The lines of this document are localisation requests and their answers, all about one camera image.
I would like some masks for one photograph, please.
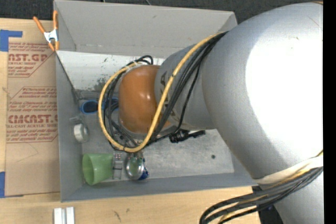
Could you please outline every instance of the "brown cardboard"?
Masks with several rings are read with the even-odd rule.
[[[0,19],[0,29],[23,32],[9,38],[5,195],[59,191],[55,54],[33,20]]]

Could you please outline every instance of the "green plastic cup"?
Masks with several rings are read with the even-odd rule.
[[[84,154],[82,169],[84,179],[89,185],[94,185],[113,176],[113,154]]]

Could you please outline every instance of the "wooden table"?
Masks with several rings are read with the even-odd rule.
[[[20,25],[24,21],[0,19],[0,26],[4,26],[4,23],[11,26]],[[32,31],[36,31],[37,34],[39,33],[37,28],[32,29]],[[5,170],[7,58],[8,53],[0,51],[0,172]],[[80,224],[196,224],[202,212],[209,206],[219,201],[251,192],[251,187],[239,187],[66,203],[60,202],[60,193],[6,197],[0,199],[0,223],[52,223],[54,208],[74,206],[76,223]],[[230,223],[260,224],[260,219],[258,213],[253,213],[234,219]]]

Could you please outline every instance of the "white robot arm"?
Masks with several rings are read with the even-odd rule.
[[[173,100],[163,121],[165,126],[159,124],[160,128],[168,133],[177,129],[218,129],[262,189],[267,188],[270,178],[273,184],[283,181],[295,167],[296,172],[303,169],[308,159],[323,152],[321,3],[276,8],[210,41],[211,46],[196,48],[179,72],[174,73],[174,69],[190,48],[171,55],[155,67],[155,72],[142,77],[150,81],[147,84],[154,85],[154,106],[162,102],[158,121],[165,118],[164,111]],[[192,72],[184,72],[191,70],[197,61]],[[171,87],[162,97],[170,78],[173,78]],[[151,99],[150,94],[139,96]],[[121,119],[124,130],[141,133],[141,128],[128,124],[137,117],[124,110]],[[157,126],[156,122],[151,126],[154,136],[158,135]],[[133,152],[142,149],[151,135],[144,136],[142,145]],[[324,223],[323,172],[275,207],[284,223]]]

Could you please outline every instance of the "silver metal object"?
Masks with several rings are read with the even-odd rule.
[[[76,124],[73,127],[73,135],[79,143],[84,143],[89,140],[88,128],[83,123]]]
[[[140,155],[130,155],[127,160],[126,171],[131,180],[145,179],[148,176],[144,158]]]
[[[113,158],[113,179],[121,179],[122,169],[124,161],[122,159],[122,153],[115,152]]]
[[[75,224],[75,208],[54,208],[52,218],[54,224]]]
[[[205,103],[252,178],[323,149],[322,44],[323,6],[303,3],[243,22],[210,52],[202,69]],[[322,224],[323,202],[322,174],[275,207],[284,223]]]

